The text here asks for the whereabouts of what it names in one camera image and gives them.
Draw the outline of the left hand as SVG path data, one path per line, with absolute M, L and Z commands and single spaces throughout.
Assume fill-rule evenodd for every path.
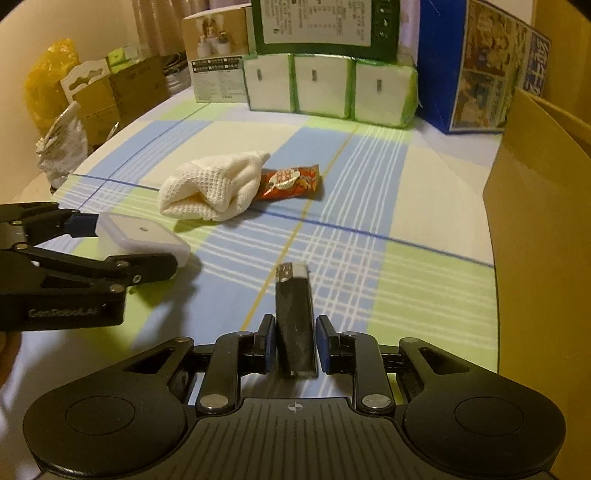
M 22 343 L 21 332 L 0 333 L 0 387 L 8 380 Z

